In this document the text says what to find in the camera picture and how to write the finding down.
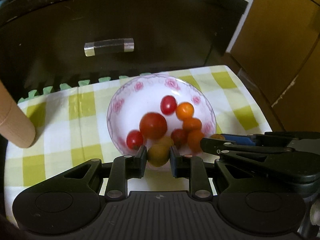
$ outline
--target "checkered tablecloth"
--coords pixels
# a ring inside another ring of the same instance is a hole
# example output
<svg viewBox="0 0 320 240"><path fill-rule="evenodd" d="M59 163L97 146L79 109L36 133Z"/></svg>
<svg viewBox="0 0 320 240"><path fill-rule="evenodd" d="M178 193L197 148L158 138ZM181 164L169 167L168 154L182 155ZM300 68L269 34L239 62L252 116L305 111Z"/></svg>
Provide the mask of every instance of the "checkered tablecloth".
<svg viewBox="0 0 320 240"><path fill-rule="evenodd" d="M209 100L217 133L250 134L271 131L263 113L238 77L226 66L164 72L198 88ZM20 149L8 143L4 172L7 218L15 222L12 203L25 188L86 160L112 162L120 156L111 142L106 114L113 94L130 78L62 90L19 104L36 127L34 145ZM204 155L207 162L215 157ZM130 179L130 190L187 190L188 180L171 172L146 170L143 179Z"/></svg>

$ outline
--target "white bowl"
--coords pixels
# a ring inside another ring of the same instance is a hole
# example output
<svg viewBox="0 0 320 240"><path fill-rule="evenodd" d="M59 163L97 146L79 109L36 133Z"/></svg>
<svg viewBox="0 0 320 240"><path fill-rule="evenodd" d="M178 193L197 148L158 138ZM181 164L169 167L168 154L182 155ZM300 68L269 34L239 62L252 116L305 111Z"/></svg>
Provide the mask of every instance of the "white bowl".
<svg viewBox="0 0 320 240"><path fill-rule="evenodd" d="M108 131L113 144L121 154L134 155L136 153L126 145L128 133L131 130L139 130L140 120L146 113L162 114L160 102L166 95L174 96L178 104L192 103L195 109L194 117L201 120L202 132L205 136L216 133L213 109L207 98L198 89L183 80L164 74L140 76L120 87L113 95L108 107ZM176 117L175 113L163 116L168 125L166 135L170 136L174 129L182 128L182 121ZM153 143L148 140L147 148ZM187 146L182 147L179 152L181 155L192 153Z"/></svg>

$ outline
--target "metal screw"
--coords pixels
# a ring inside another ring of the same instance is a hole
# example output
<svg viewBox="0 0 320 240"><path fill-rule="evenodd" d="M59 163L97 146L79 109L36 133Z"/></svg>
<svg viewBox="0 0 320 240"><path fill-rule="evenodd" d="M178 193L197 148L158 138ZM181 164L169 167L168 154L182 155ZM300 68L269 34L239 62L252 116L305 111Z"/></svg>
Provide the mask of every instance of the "metal screw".
<svg viewBox="0 0 320 240"><path fill-rule="evenodd" d="M207 198L211 195L211 193L205 189L197 190L195 195L199 198Z"/></svg>
<svg viewBox="0 0 320 240"><path fill-rule="evenodd" d="M111 198L118 198L122 196L122 192L120 190L114 189L107 192L107 196Z"/></svg>

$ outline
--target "cherry tomato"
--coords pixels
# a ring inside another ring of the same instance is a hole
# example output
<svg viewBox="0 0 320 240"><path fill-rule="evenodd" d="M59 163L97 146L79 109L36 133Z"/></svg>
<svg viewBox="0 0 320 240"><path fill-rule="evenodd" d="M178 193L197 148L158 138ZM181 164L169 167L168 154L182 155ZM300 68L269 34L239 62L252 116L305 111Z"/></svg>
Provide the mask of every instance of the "cherry tomato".
<svg viewBox="0 0 320 240"><path fill-rule="evenodd" d="M167 121L161 114L147 113L142 117L139 129L145 138L158 140L167 132Z"/></svg>
<svg viewBox="0 0 320 240"><path fill-rule="evenodd" d="M193 130L188 134L188 146L194 152L201 152L200 141L204 137L204 133L200 130Z"/></svg>
<svg viewBox="0 0 320 240"><path fill-rule="evenodd" d="M171 139L174 145L179 149L182 145L187 143L188 133L183 129L175 129L171 133Z"/></svg>
<svg viewBox="0 0 320 240"><path fill-rule="evenodd" d="M187 118L183 120L182 128L187 132L192 130L201 130L202 123L198 118Z"/></svg>
<svg viewBox="0 0 320 240"><path fill-rule="evenodd" d="M219 133L215 133L215 134L211 135L210 138L219 139L219 140L225 140L225 137L222 134L219 134Z"/></svg>
<svg viewBox="0 0 320 240"><path fill-rule="evenodd" d="M174 145L174 141L169 136L163 136L160 140L157 141L157 144L163 144L170 148Z"/></svg>
<svg viewBox="0 0 320 240"><path fill-rule="evenodd" d="M148 162L155 167L165 165L168 162L169 157L169 148L164 144L155 144L151 146L147 152Z"/></svg>
<svg viewBox="0 0 320 240"><path fill-rule="evenodd" d="M177 108L177 100L173 96L165 96L160 103L160 109L162 114L173 114Z"/></svg>
<svg viewBox="0 0 320 240"><path fill-rule="evenodd" d="M143 144L143 136L138 130L132 130L127 136L127 146L132 150L139 150L140 146Z"/></svg>
<svg viewBox="0 0 320 240"><path fill-rule="evenodd" d="M176 115L179 120L183 121L184 119L191 118L194 111L195 109L192 104L183 102L177 106Z"/></svg>

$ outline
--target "bowl rim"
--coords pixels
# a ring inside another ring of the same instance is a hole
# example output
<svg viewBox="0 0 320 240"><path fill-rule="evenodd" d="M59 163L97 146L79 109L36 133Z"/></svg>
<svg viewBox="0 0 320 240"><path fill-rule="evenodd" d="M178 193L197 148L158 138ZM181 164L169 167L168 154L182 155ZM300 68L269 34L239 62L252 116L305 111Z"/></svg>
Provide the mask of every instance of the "bowl rim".
<svg viewBox="0 0 320 240"><path fill-rule="evenodd" d="M193 86L192 84L190 84L190 83L188 83L188 82L186 82L186 81L184 81L184 80L182 80L182 79L180 79L180 78L177 78L177 77L174 77L174 76L170 76L170 75L167 75L167 74L164 74L164 73L154 73L154 74L148 74L148 75L143 75L143 76L136 76L136 77L132 78L131 80L129 80L128 82L124 83L122 86L120 86L120 87L118 88L118 90L113 94L113 96L112 96L112 98L111 98L111 100L110 100L110 102L109 102L109 106L108 106L108 110L107 110L107 114L106 114L106 122L107 122L107 128L108 128L108 133L109 133L110 139L111 139L113 145L116 147L116 149L118 150L118 152L119 152L121 155L123 155L124 153L119 149L119 147L117 146L117 144L114 142L114 140L113 140L113 138L112 138L113 136L112 136L112 134L110 133L110 127L109 127L109 123L108 123L108 116L109 116L109 114L110 114L109 111L110 111L110 107L111 107L111 102L112 102L112 101L114 100L114 98L119 94L119 91L124 89L124 87L127 87L127 86L132 85L133 82L137 81L137 80L140 79L140 78L148 78L148 77L150 77L150 78L154 78L154 77L173 78L173 79L175 79L176 81L182 82L182 83L184 83L185 85L190 86L194 91L196 91L197 93L199 93L200 95L202 95L202 96L205 98L205 102L206 102L207 107L209 107L209 110L212 112L212 114L211 114L211 117L213 117L213 120L212 120L212 121L214 121L215 130L217 131L217 119L216 119L216 115L215 115L215 113L214 113L214 111L213 111L213 108L212 108L209 100L206 98L206 96L205 96L199 89L197 89L195 86Z"/></svg>

